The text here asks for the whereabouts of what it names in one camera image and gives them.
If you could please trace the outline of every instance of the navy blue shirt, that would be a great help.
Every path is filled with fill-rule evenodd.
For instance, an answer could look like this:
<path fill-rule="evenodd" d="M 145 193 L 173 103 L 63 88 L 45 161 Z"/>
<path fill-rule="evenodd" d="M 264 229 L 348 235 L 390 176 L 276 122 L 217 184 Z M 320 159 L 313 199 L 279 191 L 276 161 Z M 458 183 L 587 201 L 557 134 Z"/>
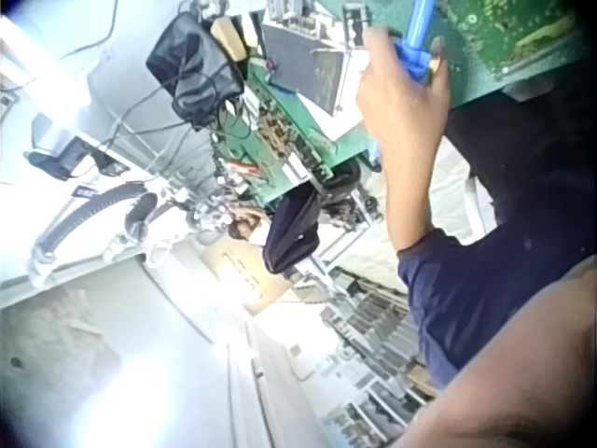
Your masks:
<path fill-rule="evenodd" d="M 398 252 L 420 348 L 439 387 L 537 291 L 595 253 L 594 174 L 546 175 L 506 206 L 505 222 L 472 245 L 435 229 Z"/>

